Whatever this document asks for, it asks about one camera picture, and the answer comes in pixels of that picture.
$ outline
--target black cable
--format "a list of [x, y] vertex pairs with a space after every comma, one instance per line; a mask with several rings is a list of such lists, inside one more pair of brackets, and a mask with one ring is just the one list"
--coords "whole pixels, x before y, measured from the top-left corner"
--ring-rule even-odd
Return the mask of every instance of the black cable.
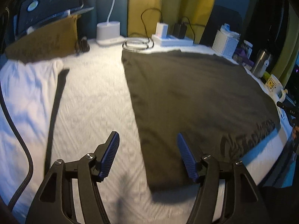
[[203, 27], [203, 28], [205, 28], [206, 26], [205, 25], [203, 25], [203, 24], [191, 24], [192, 26], [199, 26], [199, 27]]
[[[3, 24], [3, 28], [2, 28], [2, 32], [0, 35], [0, 51], [2, 51], [2, 47], [3, 47], [3, 42], [4, 42], [4, 34], [5, 34], [5, 30], [6, 30], [6, 26], [8, 24], [8, 20], [9, 20], [9, 10], [8, 8], [6, 8], [4, 10], [3, 13], [3, 17], [4, 17], [4, 24]], [[3, 113], [5, 115], [5, 118], [9, 124], [9, 126], [11, 127], [11, 130], [13, 131], [13, 133], [15, 134], [16, 138], [18, 139], [18, 141], [20, 142], [26, 157], [28, 159], [28, 163], [29, 163], [29, 170], [28, 170], [28, 174], [25, 177], [25, 179], [23, 180], [23, 182], [21, 183], [21, 185], [18, 187], [17, 191], [14, 193], [14, 195], [12, 196], [11, 200], [8, 203], [8, 209], [10, 211], [13, 210], [16, 202], [18, 201], [19, 197], [21, 196], [21, 194], [23, 193], [24, 189], [26, 188], [26, 186], [28, 185], [28, 183], [30, 182], [32, 175], [33, 175], [33, 161], [32, 161], [32, 157], [30, 155], [30, 152], [25, 144], [25, 142], [23, 141], [20, 133], [18, 132], [16, 126], [14, 125], [9, 112], [7, 110], [5, 101], [4, 101], [4, 97], [3, 97], [3, 93], [2, 93], [2, 88], [1, 88], [1, 81], [0, 81], [0, 105], [1, 108], [3, 110]]]
[[194, 30], [193, 30], [193, 28], [192, 28], [192, 25], [191, 25], [191, 23], [190, 23], [190, 19], [189, 19], [188, 17], [186, 17], [186, 16], [183, 16], [183, 17], [181, 17], [181, 21], [182, 21], [184, 18], [188, 19], [189, 26], [190, 26], [190, 28], [191, 28], [191, 30], [192, 30], [192, 32], [193, 32], [193, 35], [194, 35], [194, 39], [193, 39], [193, 43], [194, 43], [194, 42], [195, 42], [195, 32], [194, 32]]
[[159, 8], [156, 8], [156, 7], [150, 7], [150, 8], [147, 8], [145, 9], [141, 15], [140, 15], [140, 19], [143, 23], [143, 26], [144, 26], [144, 31], [145, 31], [145, 35], [143, 34], [140, 34], [140, 33], [131, 33], [128, 37], [131, 37], [133, 35], [138, 35], [138, 36], [141, 36], [141, 37], [146, 37], [148, 41], [143, 41], [141, 39], [136, 39], [136, 38], [132, 38], [132, 39], [127, 39], [124, 43], [123, 43], [123, 48], [126, 49], [126, 50], [129, 50], [129, 51], [141, 51], [141, 50], [147, 50], [147, 49], [152, 49], [154, 47], [154, 41], [152, 38], [150, 38], [147, 34], [147, 28], [145, 26], [145, 22], [143, 20], [143, 14], [149, 10], [154, 10], [154, 11], [158, 11], [160, 12], [161, 16], [160, 16], [160, 23], [163, 22], [163, 15], [162, 15], [162, 11], [159, 9]]
[[160, 12], [160, 14], [161, 14], [161, 17], [160, 17], [160, 23], [163, 22], [162, 11], [161, 11], [159, 8], [156, 8], [156, 7], [150, 7], [150, 8], [145, 9], [145, 10], [143, 11], [143, 13], [141, 13], [140, 18], [141, 18], [141, 21], [142, 21], [142, 23], [143, 23], [144, 30], [145, 30], [145, 34], [146, 34], [147, 38], [148, 38], [148, 35], [147, 35], [147, 28], [145, 27], [145, 23], [144, 23], [144, 21], [143, 21], [142, 15], [143, 15], [145, 12], [149, 11], [149, 10], [155, 10], [155, 11]]

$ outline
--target pillow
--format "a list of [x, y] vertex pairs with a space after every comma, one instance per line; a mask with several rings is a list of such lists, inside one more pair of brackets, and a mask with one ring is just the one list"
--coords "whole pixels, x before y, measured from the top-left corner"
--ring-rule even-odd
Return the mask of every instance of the pillow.
[[20, 38], [5, 49], [7, 58], [27, 63], [75, 53], [79, 17], [68, 16]]
[[[13, 214], [25, 221], [43, 180], [44, 158], [61, 59], [28, 63], [8, 60], [0, 71], [8, 112], [33, 159], [33, 177], [17, 201]], [[28, 173], [27, 157], [0, 108], [0, 195], [8, 204]]]

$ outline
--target purple item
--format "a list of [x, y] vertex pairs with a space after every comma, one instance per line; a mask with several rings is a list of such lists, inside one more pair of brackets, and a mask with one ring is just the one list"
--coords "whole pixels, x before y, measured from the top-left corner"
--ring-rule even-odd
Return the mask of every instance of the purple item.
[[242, 62], [249, 65], [249, 66], [254, 66], [254, 62], [250, 59], [247, 58], [247, 55], [245, 53], [245, 50], [242, 48], [236, 48], [235, 54], [239, 57], [238, 59], [242, 59]]

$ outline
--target yellow curtain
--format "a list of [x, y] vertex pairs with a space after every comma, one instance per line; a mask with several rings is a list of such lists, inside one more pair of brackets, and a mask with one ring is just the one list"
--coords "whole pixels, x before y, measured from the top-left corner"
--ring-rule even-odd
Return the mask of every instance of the yellow curtain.
[[279, 59], [272, 70], [279, 81], [285, 86], [290, 78], [299, 52], [299, 18], [292, 6], [289, 6], [289, 21], [286, 41]]
[[[128, 36], [132, 33], [145, 35], [144, 26], [141, 22], [141, 13], [149, 8], [161, 9], [161, 0], [128, 0]], [[147, 11], [143, 15], [148, 36], [156, 32], [157, 22], [160, 20], [160, 13], [157, 11]]]
[[[204, 32], [204, 26], [210, 17], [215, 0], [129, 0], [128, 3], [128, 34], [133, 32], [144, 34], [144, 27], [140, 20], [141, 13], [149, 7], [157, 7], [162, 10], [163, 20], [169, 24], [168, 33], [172, 33], [173, 24], [181, 17], [187, 16], [195, 31], [195, 42], [199, 43]], [[144, 20], [148, 35], [155, 33], [156, 24], [159, 21], [157, 11], [148, 11], [144, 14]], [[193, 38], [193, 33], [188, 26], [187, 36]]]

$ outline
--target white power strip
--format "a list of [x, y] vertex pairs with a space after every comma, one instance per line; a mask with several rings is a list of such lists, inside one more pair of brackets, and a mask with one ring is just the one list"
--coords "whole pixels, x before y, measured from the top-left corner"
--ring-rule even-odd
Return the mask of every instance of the white power strip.
[[165, 39], [152, 35], [153, 41], [160, 46], [192, 46], [193, 40], [185, 37], [184, 39], [178, 39], [172, 35], [167, 35]]

